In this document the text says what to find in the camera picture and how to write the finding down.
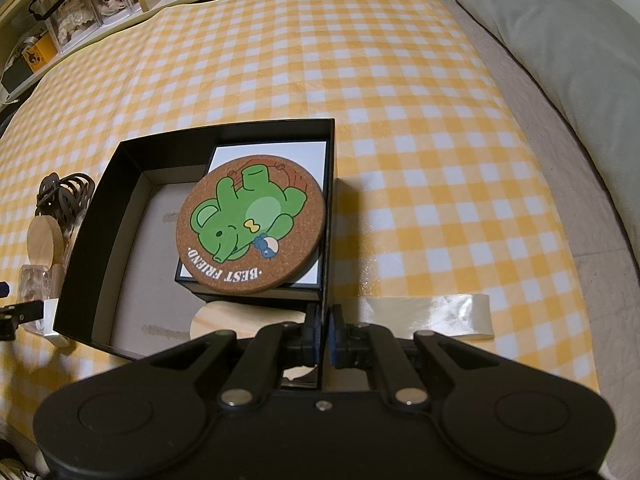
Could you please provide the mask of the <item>large black box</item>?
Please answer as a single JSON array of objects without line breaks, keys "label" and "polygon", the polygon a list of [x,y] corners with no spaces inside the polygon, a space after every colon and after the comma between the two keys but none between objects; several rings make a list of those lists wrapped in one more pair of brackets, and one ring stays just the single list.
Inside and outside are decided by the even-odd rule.
[{"label": "large black box", "polygon": [[176,280],[178,213],[218,146],[324,141],[333,193],[332,118],[237,122],[122,141],[108,162],[70,255],[55,330],[120,356],[184,344],[206,302]]}]

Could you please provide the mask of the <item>yellow storage box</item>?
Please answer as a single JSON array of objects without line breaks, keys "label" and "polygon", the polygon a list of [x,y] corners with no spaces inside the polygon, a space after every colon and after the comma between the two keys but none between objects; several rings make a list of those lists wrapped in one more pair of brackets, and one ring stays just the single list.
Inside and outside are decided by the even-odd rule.
[{"label": "yellow storage box", "polygon": [[24,41],[22,57],[29,69],[35,73],[46,66],[55,55],[58,49],[48,32],[43,32],[37,36],[30,36]]}]

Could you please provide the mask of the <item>yellow checkered blanket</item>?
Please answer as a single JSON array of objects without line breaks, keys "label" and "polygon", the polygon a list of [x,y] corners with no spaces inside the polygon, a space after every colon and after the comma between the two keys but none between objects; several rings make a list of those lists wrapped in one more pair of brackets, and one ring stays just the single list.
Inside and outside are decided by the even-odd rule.
[{"label": "yellow checkered blanket", "polygon": [[340,297],[484,292],[486,349],[598,383],[587,309],[533,150],[438,0],[172,6],[52,68],[1,140],[1,277],[41,179],[99,178],[119,142],[277,118],[335,122]]}]

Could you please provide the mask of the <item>round cork frog coaster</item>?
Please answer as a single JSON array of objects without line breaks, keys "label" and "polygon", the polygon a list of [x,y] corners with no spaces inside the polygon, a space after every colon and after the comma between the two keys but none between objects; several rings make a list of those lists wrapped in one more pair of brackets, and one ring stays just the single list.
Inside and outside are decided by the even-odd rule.
[{"label": "round cork frog coaster", "polygon": [[273,155],[224,162],[192,188],[176,246],[195,281],[221,295],[254,295],[306,270],[326,226],[326,199],[303,166]]}]

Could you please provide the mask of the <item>clear tape strip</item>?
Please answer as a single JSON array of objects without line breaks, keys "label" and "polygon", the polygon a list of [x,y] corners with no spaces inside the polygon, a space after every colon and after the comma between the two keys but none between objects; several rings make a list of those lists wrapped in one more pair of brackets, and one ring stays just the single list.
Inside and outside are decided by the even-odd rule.
[{"label": "clear tape strip", "polygon": [[352,313],[358,322],[385,326],[398,338],[409,339],[420,330],[458,339],[495,336],[485,294],[360,298]]}]

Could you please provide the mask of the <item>round wooden coaster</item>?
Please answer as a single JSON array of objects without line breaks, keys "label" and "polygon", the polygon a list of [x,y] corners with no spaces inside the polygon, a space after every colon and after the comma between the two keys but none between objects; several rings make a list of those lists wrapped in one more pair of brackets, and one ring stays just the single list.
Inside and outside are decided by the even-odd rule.
[{"label": "round wooden coaster", "polygon": [[55,218],[35,216],[28,227],[26,242],[30,264],[50,269],[55,263],[62,262],[64,238]]}]

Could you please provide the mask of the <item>grey pillow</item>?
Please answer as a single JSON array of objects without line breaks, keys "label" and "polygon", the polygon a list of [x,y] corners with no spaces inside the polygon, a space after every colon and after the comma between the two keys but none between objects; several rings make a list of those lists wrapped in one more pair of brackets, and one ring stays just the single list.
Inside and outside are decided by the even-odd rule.
[{"label": "grey pillow", "polygon": [[639,24],[611,0],[457,0],[572,126],[639,245]]}]

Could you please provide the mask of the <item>white black Chanel box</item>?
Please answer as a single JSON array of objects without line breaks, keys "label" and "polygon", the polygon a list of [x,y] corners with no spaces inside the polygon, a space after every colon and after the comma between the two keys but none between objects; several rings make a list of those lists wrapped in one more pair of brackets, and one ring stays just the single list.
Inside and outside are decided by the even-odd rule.
[{"label": "white black Chanel box", "polygon": [[[208,168],[205,170],[203,177],[229,160],[248,156],[248,155],[273,155],[281,156],[297,162],[300,166],[307,169],[317,180],[322,189],[322,193],[326,202],[330,197],[328,185],[331,181],[331,159],[328,155],[328,144],[324,141],[303,141],[303,142],[280,142],[280,143],[257,143],[244,145],[225,145],[218,146],[213,151],[212,159]],[[328,213],[328,205],[326,204],[326,213]],[[284,300],[289,302],[295,301],[318,301],[322,297],[322,281],[323,281],[323,252],[324,242],[326,241],[326,226],[321,237],[319,246],[317,247],[317,255],[311,260],[311,264],[306,270],[300,272],[297,278],[292,278],[273,289],[265,292],[258,292],[254,295],[221,295],[212,292],[209,288],[198,283],[192,278],[188,270],[184,268],[178,257],[178,268],[176,271],[176,282],[193,292],[194,295],[206,300],[215,298],[231,298],[231,297],[254,297],[260,301]]]}]

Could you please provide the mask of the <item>oval wooden lid box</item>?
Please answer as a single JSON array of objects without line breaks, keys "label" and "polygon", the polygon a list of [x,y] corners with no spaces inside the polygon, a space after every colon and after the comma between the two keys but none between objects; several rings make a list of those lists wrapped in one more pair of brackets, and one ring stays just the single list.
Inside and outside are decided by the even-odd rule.
[{"label": "oval wooden lid box", "polygon": [[304,321],[304,312],[217,300],[206,304],[195,313],[189,334],[193,340],[216,330],[233,330],[239,339],[245,339],[253,338],[266,325]]}]

